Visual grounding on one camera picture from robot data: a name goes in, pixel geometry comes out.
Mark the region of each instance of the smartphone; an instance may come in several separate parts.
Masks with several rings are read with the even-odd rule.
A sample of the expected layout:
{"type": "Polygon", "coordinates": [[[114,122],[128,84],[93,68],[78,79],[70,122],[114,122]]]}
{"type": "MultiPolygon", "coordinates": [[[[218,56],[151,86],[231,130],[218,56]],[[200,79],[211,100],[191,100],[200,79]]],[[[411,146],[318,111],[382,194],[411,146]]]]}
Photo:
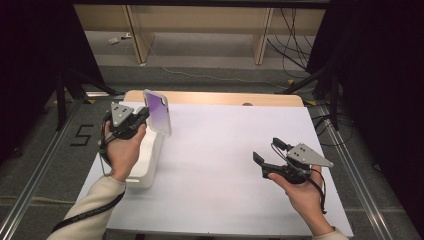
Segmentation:
{"type": "Polygon", "coordinates": [[[169,116],[168,99],[157,92],[144,90],[144,102],[149,108],[150,117],[147,125],[156,133],[171,136],[171,118],[169,116]]]}

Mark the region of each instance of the sleeve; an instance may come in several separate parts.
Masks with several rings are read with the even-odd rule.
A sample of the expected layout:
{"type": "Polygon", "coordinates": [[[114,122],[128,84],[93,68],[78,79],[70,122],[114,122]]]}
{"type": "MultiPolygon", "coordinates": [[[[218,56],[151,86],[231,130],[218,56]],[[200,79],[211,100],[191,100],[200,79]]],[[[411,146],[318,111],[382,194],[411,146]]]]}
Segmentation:
{"type": "MultiPolygon", "coordinates": [[[[100,208],[109,204],[118,195],[125,192],[125,183],[112,177],[101,177],[97,180],[87,193],[87,196],[80,199],[69,210],[65,220],[87,211],[100,208]]],[[[52,233],[48,240],[67,239],[102,239],[106,230],[106,225],[112,214],[112,209],[98,215],[88,217],[81,221],[67,225],[52,233]]]]}
{"type": "Polygon", "coordinates": [[[312,240],[347,240],[348,238],[339,230],[335,229],[334,232],[327,233],[321,236],[314,236],[312,240]]]}

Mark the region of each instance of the person's right hand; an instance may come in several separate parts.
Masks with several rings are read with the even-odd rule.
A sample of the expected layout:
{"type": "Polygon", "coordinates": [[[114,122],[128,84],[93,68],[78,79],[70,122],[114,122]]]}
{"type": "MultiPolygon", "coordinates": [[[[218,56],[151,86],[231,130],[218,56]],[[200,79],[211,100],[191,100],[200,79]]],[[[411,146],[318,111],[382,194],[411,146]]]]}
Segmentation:
{"type": "MultiPolygon", "coordinates": [[[[320,166],[312,168],[321,172],[320,166]]],[[[312,183],[306,181],[302,184],[291,184],[276,173],[270,173],[268,177],[285,190],[291,205],[305,220],[314,236],[334,231],[322,214],[321,195],[312,183]]],[[[312,171],[310,178],[321,187],[322,179],[319,173],[312,171]]]]}
{"type": "MultiPolygon", "coordinates": [[[[105,135],[110,132],[110,121],[106,122],[105,135]]],[[[111,176],[125,182],[140,155],[140,145],[146,135],[146,125],[138,128],[137,134],[128,140],[114,139],[107,144],[107,155],[112,165],[111,176]]]]}

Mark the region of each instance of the table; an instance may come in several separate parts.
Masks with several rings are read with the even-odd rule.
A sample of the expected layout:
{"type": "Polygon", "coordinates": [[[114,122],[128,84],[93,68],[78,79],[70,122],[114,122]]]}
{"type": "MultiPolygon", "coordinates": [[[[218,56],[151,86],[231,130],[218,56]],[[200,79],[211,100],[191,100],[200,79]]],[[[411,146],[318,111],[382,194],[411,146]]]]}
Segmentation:
{"type": "MultiPolygon", "coordinates": [[[[309,113],[298,96],[160,93],[170,103],[173,135],[163,141],[152,187],[127,189],[108,228],[231,237],[310,235],[281,188],[263,179],[252,160],[252,151],[257,151],[276,164],[269,146],[274,136],[291,144],[302,141],[322,154],[309,113]],[[245,102],[256,105],[240,106],[245,102]]],[[[130,91],[125,102],[134,104],[129,101],[141,100],[141,96],[141,91],[130,91]]],[[[101,174],[97,157],[79,198],[101,174]]],[[[323,169],[323,176],[326,217],[353,236],[328,169],[323,169]]]]}

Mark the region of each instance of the metal rail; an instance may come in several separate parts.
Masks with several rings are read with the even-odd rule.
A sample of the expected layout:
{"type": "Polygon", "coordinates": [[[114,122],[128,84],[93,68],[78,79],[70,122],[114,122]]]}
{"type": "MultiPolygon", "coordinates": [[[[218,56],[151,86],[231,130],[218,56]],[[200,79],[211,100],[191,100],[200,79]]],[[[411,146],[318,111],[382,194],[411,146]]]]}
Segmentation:
{"type": "MultiPolygon", "coordinates": [[[[323,115],[329,114],[328,109],[320,106],[319,110],[323,115]]],[[[330,120],[325,120],[326,124],[331,125],[330,120]]],[[[371,196],[368,190],[367,184],[364,182],[358,168],[355,165],[346,145],[343,143],[343,138],[338,131],[335,131],[333,127],[328,127],[330,138],[333,141],[337,152],[339,153],[340,159],[346,169],[346,172],[355,188],[356,194],[364,207],[364,210],[370,220],[372,227],[378,237],[378,239],[394,239],[393,235],[387,226],[386,220],[379,210],[377,203],[371,196]]]]}
{"type": "Polygon", "coordinates": [[[62,129],[57,131],[53,136],[52,141],[50,142],[47,150],[44,152],[43,157],[41,158],[36,169],[31,175],[31,178],[29,179],[27,185],[25,186],[21,195],[16,200],[14,206],[12,207],[12,210],[9,212],[9,214],[3,221],[0,228],[0,239],[9,240],[12,238],[26,210],[28,209],[32,197],[35,195],[38,190],[38,187],[44,179],[44,176],[46,175],[46,172],[49,169],[49,166],[63,140],[64,135],[68,131],[69,123],[75,116],[82,103],[82,99],[73,101],[69,109],[68,119],[65,121],[62,129]]]}

